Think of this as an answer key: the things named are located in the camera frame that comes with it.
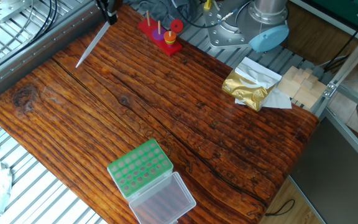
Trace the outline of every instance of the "wood grain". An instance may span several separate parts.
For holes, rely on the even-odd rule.
[[[106,168],[150,138],[197,201],[180,223],[258,223],[318,119],[235,105],[231,68],[182,40],[165,56],[142,19],[124,6],[79,69],[98,28],[28,74],[0,96],[0,126],[109,223],[136,219]]]

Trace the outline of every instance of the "red ring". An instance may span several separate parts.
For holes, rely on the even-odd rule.
[[[171,30],[177,34],[183,30],[183,27],[184,27],[183,22],[180,19],[174,19],[171,22],[171,26],[170,26]]]

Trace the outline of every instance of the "black clamp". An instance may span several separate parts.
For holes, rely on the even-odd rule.
[[[117,9],[121,7],[122,0],[95,0],[96,5],[102,11],[103,17],[110,25],[113,25],[117,22]]]

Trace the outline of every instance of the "purple ring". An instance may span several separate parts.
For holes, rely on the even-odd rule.
[[[155,40],[164,40],[164,33],[166,32],[166,30],[164,28],[161,27],[161,34],[158,34],[158,28],[153,30],[153,38]]]

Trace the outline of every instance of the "gold wrapper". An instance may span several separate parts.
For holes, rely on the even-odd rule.
[[[274,86],[266,89],[254,82],[247,80],[234,70],[223,82],[222,90],[236,99],[245,103],[252,109],[259,111],[263,106],[264,99],[272,91]]]

